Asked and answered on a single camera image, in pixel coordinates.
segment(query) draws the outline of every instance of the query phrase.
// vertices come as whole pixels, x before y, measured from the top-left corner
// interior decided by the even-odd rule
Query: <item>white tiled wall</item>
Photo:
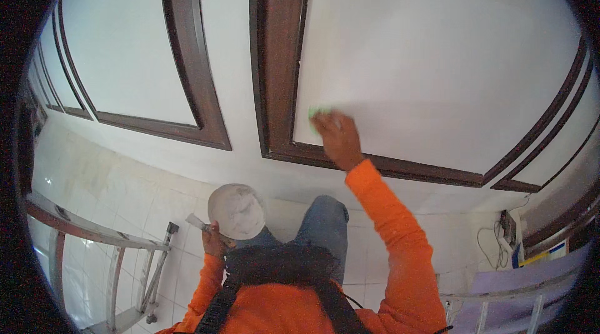
[[[155,332],[181,321],[198,284],[204,255],[200,230],[190,227],[185,217],[193,212],[208,221],[206,206],[215,188],[120,156],[51,122],[42,130],[35,151],[34,189],[67,210],[124,233],[155,240],[163,239],[169,221],[179,225],[161,275],[158,322],[149,326],[142,321],[131,333]],[[282,241],[293,239],[308,206],[268,198],[266,203],[267,225],[273,234]],[[343,288],[365,308],[376,311],[389,271],[387,252],[365,212],[354,208],[349,213]],[[440,274],[440,291],[465,291],[476,271],[490,270],[475,235],[478,228],[490,227],[495,217],[486,213],[417,216],[434,248],[432,263]],[[30,229],[36,247],[47,249],[49,229],[35,220],[30,220]],[[498,246],[493,234],[483,231],[480,242],[495,262]],[[79,327],[104,320],[113,249],[67,236],[65,305]],[[145,255],[146,251],[134,249],[125,253],[117,291],[119,311],[136,301]]]

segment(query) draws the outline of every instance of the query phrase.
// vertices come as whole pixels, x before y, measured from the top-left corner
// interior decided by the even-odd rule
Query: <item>bucket of plaster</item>
[[[219,222],[219,232],[226,237],[252,239],[265,226],[265,203],[250,186],[226,184],[208,198],[208,218]]]

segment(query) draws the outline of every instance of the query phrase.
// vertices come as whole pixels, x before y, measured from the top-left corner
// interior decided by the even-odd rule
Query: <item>person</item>
[[[296,239],[282,245],[267,229],[227,250],[218,224],[202,234],[200,282],[182,322],[171,333],[441,333],[445,311],[431,265],[431,246],[413,215],[361,151],[352,118],[319,112],[311,123],[326,155],[347,172],[356,195],[389,253],[390,272],[379,311],[354,309],[341,292],[348,212],[319,196]],[[223,270],[230,273],[225,283]]]

